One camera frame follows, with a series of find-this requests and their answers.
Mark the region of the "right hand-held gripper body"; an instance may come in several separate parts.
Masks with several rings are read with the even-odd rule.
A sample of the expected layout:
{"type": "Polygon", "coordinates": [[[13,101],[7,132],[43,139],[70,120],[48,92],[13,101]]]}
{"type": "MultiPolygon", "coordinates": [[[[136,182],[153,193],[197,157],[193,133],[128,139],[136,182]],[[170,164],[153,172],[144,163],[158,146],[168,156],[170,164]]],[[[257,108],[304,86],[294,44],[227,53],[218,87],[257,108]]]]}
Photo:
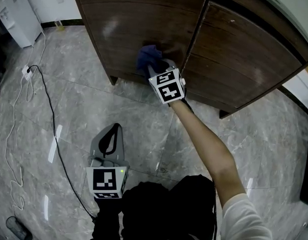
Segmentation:
{"type": "Polygon", "coordinates": [[[178,68],[170,67],[166,72],[150,77],[148,81],[163,104],[185,98],[185,79],[178,68]]]}

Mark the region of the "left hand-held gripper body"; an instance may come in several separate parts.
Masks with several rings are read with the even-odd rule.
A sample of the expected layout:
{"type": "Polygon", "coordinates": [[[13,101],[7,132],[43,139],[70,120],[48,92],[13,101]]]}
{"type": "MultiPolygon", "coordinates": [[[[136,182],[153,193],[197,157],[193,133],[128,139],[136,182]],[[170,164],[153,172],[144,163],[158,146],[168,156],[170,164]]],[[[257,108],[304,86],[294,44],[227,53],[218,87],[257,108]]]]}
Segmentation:
{"type": "Polygon", "coordinates": [[[122,198],[128,170],[129,163],[125,160],[93,158],[86,168],[90,193],[96,199],[122,198]]]}

